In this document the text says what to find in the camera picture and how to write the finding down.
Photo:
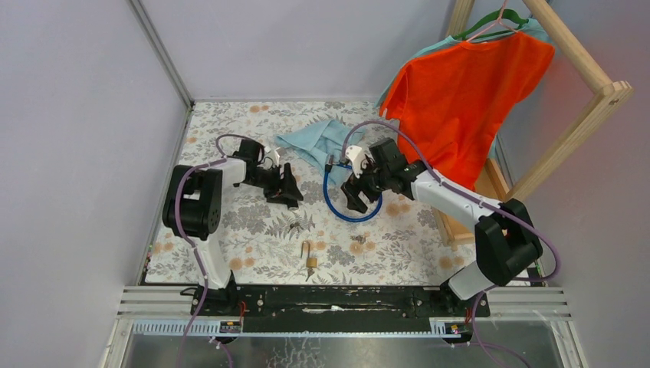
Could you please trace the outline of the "blue cable lock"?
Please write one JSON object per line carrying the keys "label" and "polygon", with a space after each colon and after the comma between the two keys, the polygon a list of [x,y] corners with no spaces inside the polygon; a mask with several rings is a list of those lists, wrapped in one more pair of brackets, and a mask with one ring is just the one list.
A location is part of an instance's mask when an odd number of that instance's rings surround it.
{"label": "blue cable lock", "polygon": [[[336,215],[339,219],[342,219],[346,222],[366,222],[375,217],[380,209],[382,208],[383,204],[383,197],[382,194],[379,194],[378,199],[376,200],[377,205],[375,209],[369,214],[365,215],[360,218],[352,218],[347,215],[344,215],[343,213],[339,212],[335,206],[333,205],[332,201],[330,200],[329,192],[328,192],[328,182],[329,182],[329,175],[334,166],[338,166],[344,169],[352,170],[353,167],[351,165],[347,165],[344,163],[334,163],[333,162],[333,155],[329,155],[327,159],[327,163],[325,165],[324,169],[324,174],[323,174],[323,186],[322,186],[322,192],[323,192],[323,197],[325,200],[325,203],[327,204],[328,208],[330,211]],[[344,189],[341,189],[343,191],[343,194],[346,196],[347,204],[346,207],[349,210],[356,211],[358,213],[365,213],[367,211],[367,205],[360,199],[359,196],[357,197],[351,197],[348,192],[346,192]]]}

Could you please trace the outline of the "brass padlock with key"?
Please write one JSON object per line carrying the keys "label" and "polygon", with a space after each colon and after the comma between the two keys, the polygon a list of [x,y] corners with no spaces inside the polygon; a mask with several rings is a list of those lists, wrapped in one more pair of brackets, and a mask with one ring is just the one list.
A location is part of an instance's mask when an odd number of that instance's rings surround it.
{"label": "brass padlock with key", "polygon": [[311,256],[311,242],[303,241],[300,247],[300,256],[305,258],[305,268],[307,269],[307,276],[305,281],[309,281],[314,275],[317,268],[317,258]]}

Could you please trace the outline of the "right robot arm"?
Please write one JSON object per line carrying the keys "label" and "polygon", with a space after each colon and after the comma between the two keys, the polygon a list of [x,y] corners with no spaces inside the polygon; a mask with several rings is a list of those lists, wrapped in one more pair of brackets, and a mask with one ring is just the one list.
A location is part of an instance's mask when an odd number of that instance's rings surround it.
{"label": "right robot arm", "polygon": [[408,163],[393,139],[369,149],[348,146],[343,161],[352,169],[341,186],[349,210],[364,214],[368,202],[392,191],[430,205],[472,230],[475,261],[441,285],[439,303],[446,314],[458,316],[476,294],[507,285],[543,253],[522,202],[480,196],[429,169],[421,160]]}

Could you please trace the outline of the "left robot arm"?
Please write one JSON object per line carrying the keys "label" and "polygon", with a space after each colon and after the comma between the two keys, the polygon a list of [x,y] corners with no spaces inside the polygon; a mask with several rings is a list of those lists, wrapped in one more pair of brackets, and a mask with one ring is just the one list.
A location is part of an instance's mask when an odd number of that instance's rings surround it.
{"label": "left robot arm", "polygon": [[290,163],[280,164],[280,155],[262,143],[238,134],[219,136],[239,138],[239,147],[226,154],[217,146],[217,160],[197,166],[173,168],[163,203],[162,223],[177,237],[188,242],[200,273],[200,285],[212,290],[208,305],[221,315],[230,314],[238,295],[227,286],[234,278],[221,246],[211,240],[222,218],[227,189],[244,184],[261,189],[268,203],[296,209],[304,200],[297,187]]}

